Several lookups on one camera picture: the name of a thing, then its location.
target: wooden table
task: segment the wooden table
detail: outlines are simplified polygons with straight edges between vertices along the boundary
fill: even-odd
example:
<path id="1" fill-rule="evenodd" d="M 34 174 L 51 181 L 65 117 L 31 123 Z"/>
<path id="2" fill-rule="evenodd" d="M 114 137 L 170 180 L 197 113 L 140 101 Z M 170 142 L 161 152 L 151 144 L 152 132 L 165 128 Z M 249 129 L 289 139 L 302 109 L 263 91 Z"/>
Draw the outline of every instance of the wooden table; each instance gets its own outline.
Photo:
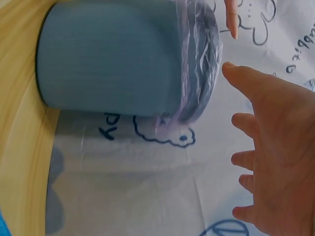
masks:
<path id="1" fill-rule="evenodd" d="M 59 111 L 40 100 L 35 48 L 55 0 L 0 0 L 0 208 L 13 236 L 45 235 L 46 187 Z"/>

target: plastic bag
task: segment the plastic bag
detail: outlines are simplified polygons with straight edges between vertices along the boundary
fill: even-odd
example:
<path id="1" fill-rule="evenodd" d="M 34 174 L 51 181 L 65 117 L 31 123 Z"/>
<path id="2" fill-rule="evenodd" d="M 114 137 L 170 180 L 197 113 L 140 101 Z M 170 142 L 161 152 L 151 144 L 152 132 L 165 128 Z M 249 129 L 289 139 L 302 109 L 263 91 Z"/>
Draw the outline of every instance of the plastic bag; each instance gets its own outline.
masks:
<path id="1" fill-rule="evenodd" d="M 214 13 L 204 0 L 175 0 L 182 47 L 181 105 L 156 120 L 156 133 L 194 123 L 205 110 L 220 70 L 223 44 Z"/>

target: blue fabric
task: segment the blue fabric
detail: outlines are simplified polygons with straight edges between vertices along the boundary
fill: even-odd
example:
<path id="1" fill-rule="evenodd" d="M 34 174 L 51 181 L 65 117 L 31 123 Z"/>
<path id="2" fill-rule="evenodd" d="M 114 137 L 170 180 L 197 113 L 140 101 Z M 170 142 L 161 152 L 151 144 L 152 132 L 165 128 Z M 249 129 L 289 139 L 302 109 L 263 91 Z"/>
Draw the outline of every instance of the blue fabric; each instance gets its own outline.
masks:
<path id="1" fill-rule="evenodd" d="M 11 236 L 9 229 L 1 215 L 1 211 L 0 211 L 0 236 Z"/>

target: finger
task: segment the finger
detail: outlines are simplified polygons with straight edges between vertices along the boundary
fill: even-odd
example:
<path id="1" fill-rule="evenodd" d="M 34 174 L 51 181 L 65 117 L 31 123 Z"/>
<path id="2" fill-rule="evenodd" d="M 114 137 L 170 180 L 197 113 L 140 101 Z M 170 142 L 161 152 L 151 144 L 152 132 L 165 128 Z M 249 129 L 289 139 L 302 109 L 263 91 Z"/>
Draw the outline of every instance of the finger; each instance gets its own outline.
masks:
<path id="1" fill-rule="evenodd" d="M 236 207 L 233 209 L 233 216 L 241 221 L 253 224 L 254 210 L 252 206 Z"/>
<path id="2" fill-rule="evenodd" d="M 232 155 L 231 162 L 235 166 L 245 168 L 249 171 L 254 169 L 255 151 L 243 151 Z"/>
<path id="3" fill-rule="evenodd" d="M 224 0 L 226 7 L 226 19 L 228 29 L 231 31 L 233 38 L 238 38 L 238 15 L 237 15 L 237 0 Z"/>
<path id="4" fill-rule="evenodd" d="M 232 116 L 232 124 L 252 139 L 258 131 L 258 124 L 253 114 L 236 113 Z"/>
<path id="5" fill-rule="evenodd" d="M 241 175 L 239 178 L 239 183 L 247 191 L 253 194 L 254 191 L 254 176 L 253 175 Z"/>
<path id="6" fill-rule="evenodd" d="M 226 27 L 230 30 L 230 14 L 229 14 L 229 6 L 227 0 L 225 2 L 225 15 L 226 15 Z"/>
<path id="7" fill-rule="evenodd" d="M 262 85 L 266 88 L 271 86 L 269 75 L 245 66 L 235 66 L 226 62 L 222 66 L 222 72 L 228 82 L 244 94 L 251 102 L 259 94 Z"/>

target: fingernail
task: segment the fingernail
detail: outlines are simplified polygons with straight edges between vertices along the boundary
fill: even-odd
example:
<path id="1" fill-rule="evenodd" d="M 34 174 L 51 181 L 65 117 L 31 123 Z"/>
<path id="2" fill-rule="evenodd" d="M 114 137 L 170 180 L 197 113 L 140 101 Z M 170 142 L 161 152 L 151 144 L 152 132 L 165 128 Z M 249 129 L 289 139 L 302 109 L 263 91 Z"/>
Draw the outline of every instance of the fingernail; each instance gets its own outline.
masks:
<path id="1" fill-rule="evenodd" d="M 229 67 L 234 67 L 235 65 L 229 61 L 223 64 L 223 66 L 229 66 Z"/>
<path id="2" fill-rule="evenodd" d="M 234 39 L 238 39 L 238 32 L 235 32 Z"/>

